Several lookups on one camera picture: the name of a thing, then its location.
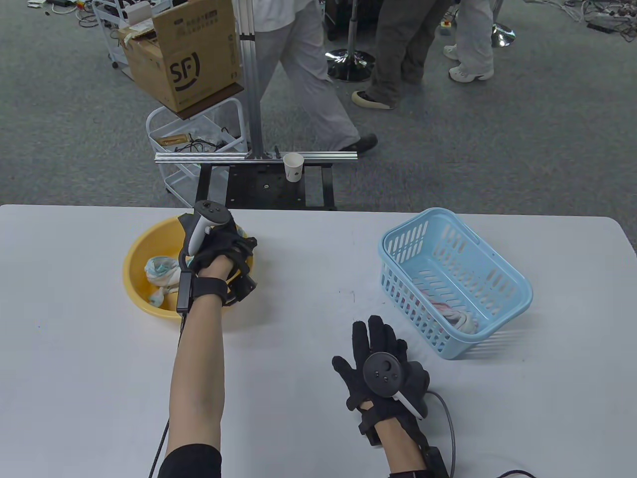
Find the white sneaker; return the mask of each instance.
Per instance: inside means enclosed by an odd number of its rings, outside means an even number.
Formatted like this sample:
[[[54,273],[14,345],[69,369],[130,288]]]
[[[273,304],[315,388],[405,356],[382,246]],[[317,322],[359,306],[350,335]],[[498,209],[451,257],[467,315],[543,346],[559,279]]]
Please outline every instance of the white sneaker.
[[[493,76],[493,70],[488,71],[482,75],[473,75],[471,73],[465,73],[462,70],[462,64],[454,66],[449,70],[449,78],[458,83],[471,83],[473,80],[485,81]]]
[[[458,61],[458,47],[455,45],[447,45],[442,49],[442,53],[444,56],[449,58],[450,60]]]

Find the leg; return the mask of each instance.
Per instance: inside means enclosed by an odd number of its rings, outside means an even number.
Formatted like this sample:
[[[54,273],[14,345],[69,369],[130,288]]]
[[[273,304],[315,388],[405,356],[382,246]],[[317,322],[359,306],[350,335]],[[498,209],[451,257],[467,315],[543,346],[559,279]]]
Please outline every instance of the leg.
[[[462,70],[471,75],[493,71],[493,12],[489,0],[462,0],[456,23],[455,42]]]
[[[256,32],[255,45],[257,51],[257,71],[259,73],[259,100],[268,89],[272,75],[275,72],[276,65],[281,58],[285,42],[292,30],[292,25],[287,25],[279,30],[270,32]],[[248,110],[247,95],[241,93],[237,96],[243,105],[243,111]],[[239,118],[237,117],[235,108],[232,105],[224,105],[215,110],[212,115],[212,121],[221,127],[228,128],[231,135],[238,137]]]
[[[422,80],[427,53],[436,37],[436,28],[449,10],[451,2],[452,0],[436,0],[420,28],[407,44],[401,65],[402,77],[406,82],[420,83]]]
[[[339,151],[361,139],[327,75],[323,27],[314,2],[296,14],[281,64],[321,144]]]
[[[365,93],[394,107],[400,99],[401,63],[433,0],[385,0],[376,28],[376,64]]]

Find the black sleeve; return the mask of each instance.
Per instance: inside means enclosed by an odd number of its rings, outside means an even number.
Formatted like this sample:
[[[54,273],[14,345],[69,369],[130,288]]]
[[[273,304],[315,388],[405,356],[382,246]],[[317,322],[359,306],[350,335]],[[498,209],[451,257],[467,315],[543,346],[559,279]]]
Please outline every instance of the black sleeve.
[[[204,444],[184,445],[164,459],[157,478],[220,478],[221,454]]]
[[[415,472],[391,473],[389,478],[434,478],[430,470],[418,470]]]

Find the person's left hand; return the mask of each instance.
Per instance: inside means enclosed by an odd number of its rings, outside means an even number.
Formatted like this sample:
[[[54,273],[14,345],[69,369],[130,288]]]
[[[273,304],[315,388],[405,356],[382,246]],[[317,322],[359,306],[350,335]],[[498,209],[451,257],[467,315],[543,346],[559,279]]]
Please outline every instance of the person's left hand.
[[[394,329],[390,325],[384,324],[383,319],[377,315],[372,315],[368,321],[369,324],[369,340],[368,329],[365,322],[357,321],[352,325],[352,348],[354,350],[354,362],[356,369],[341,356],[335,356],[332,359],[334,370],[343,379],[350,392],[347,399],[347,408],[368,409],[368,404],[361,407],[364,402],[371,402],[375,407],[386,410],[388,413],[396,408],[404,409],[404,405],[392,398],[383,398],[372,392],[363,378],[362,368],[367,358],[376,352],[388,352],[398,359],[399,362],[407,362],[407,342],[402,339],[396,340]]]

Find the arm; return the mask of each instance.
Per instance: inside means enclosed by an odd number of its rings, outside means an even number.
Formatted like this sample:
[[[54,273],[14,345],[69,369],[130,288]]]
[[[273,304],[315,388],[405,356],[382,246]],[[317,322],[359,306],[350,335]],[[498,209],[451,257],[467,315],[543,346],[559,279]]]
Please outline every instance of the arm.
[[[233,263],[225,256],[199,271],[225,280]],[[199,297],[192,304],[177,349],[170,385],[170,425],[166,454],[183,445],[221,445],[224,411],[224,341],[221,299]]]
[[[363,410],[369,410],[373,404],[365,402]],[[425,470],[425,462],[418,445],[407,435],[407,432],[395,418],[376,423],[376,433],[387,457],[390,473],[414,472]]]

